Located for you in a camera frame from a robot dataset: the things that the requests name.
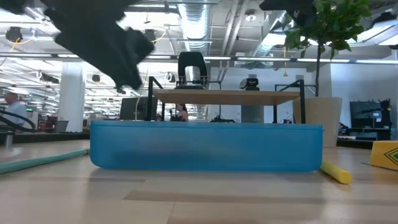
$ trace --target black metal frame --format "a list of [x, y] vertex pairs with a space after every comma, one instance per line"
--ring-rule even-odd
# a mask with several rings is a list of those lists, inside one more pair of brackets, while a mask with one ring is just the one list
[[[304, 85], [304, 80], [297, 80], [289, 85], [283, 84], [275, 84], [275, 91], [278, 91], [278, 86], [284, 86], [283, 89], [279, 91], [284, 91], [288, 88], [300, 88], [300, 110], [301, 110], [301, 123], [305, 124], [305, 91], [304, 87], [306, 86], [315, 86], [315, 85]], [[274, 105], [274, 124], [278, 123], [278, 114], [277, 114], [277, 105]]]
[[[151, 121], [151, 114], [152, 114], [152, 99], [153, 99], [153, 94], [154, 94], [154, 83], [161, 89], [163, 89], [163, 86], [156, 80], [155, 77], [149, 77], [149, 86], [148, 86], [148, 102], [147, 102], [147, 115], [146, 115], [146, 121]], [[217, 83], [220, 85], [221, 89], [221, 82], [217, 81], [209, 81], [208, 83]], [[283, 85], [283, 84], [276, 84], [275, 85], [275, 91], [278, 91], [277, 88], [278, 86], [284, 86], [283, 89], [279, 91], [284, 91], [288, 88], [300, 88], [300, 109], [301, 109], [301, 123], [305, 124], [305, 92], [304, 92], [304, 87], [305, 86], [314, 86], [314, 85], [304, 85], [304, 80], [297, 80], [296, 82], [293, 82], [289, 85]], [[165, 114], [165, 103], [162, 102], [162, 121], [164, 121], [164, 114]], [[274, 105], [274, 123], [278, 123], [278, 117], [277, 117], [277, 105]]]
[[[155, 77], [149, 77], [149, 86], [148, 86], [148, 102], [147, 102], [147, 116], [145, 118], [146, 121], [151, 121], [152, 116], [152, 98], [154, 95], [154, 83], [161, 89], [163, 86], [156, 80]], [[164, 121], [164, 113], [165, 113], [165, 103], [162, 102], [162, 121]]]

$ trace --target green hose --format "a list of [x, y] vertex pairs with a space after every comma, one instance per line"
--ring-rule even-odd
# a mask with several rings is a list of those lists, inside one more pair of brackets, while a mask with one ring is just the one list
[[23, 161], [8, 162], [6, 164], [0, 164], [0, 174], [5, 174], [8, 172], [14, 172], [17, 170], [22, 170], [26, 168], [31, 168], [35, 166], [40, 166], [43, 164], [48, 164], [51, 162], [62, 161], [65, 159], [73, 159], [79, 156], [84, 156], [89, 154], [89, 149], [82, 149], [75, 152], [68, 152], [61, 155], [38, 158], [38, 159], [26, 159]]

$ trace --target white column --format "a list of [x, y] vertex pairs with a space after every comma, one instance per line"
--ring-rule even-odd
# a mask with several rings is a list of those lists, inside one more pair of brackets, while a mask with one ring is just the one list
[[83, 131], [86, 72], [81, 62], [62, 65], [58, 120], [69, 121], [67, 131]]

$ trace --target light wooden floor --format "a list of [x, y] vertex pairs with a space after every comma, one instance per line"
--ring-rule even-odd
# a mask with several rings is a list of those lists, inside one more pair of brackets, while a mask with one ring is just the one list
[[[18, 146], [32, 154], [61, 145]], [[0, 175], [0, 224], [398, 223], [398, 172], [370, 167], [365, 149], [325, 149], [353, 173], [260, 174], [97, 169], [89, 157]]]

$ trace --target man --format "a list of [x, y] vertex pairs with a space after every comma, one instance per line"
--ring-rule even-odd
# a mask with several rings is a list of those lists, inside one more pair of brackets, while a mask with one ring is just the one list
[[[26, 107], [25, 105], [21, 104], [18, 101], [18, 95], [16, 93], [7, 93], [5, 96], [5, 100], [8, 104], [8, 108], [6, 109], [6, 112], [14, 113], [19, 116], [23, 116], [26, 118]], [[20, 118], [16, 118], [11, 115], [5, 114], [3, 116], [4, 118], [8, 119], [9, 121], [12, 121], [13, 123], [16, 123], [20, 126], [23, 126], [25, 121]]]

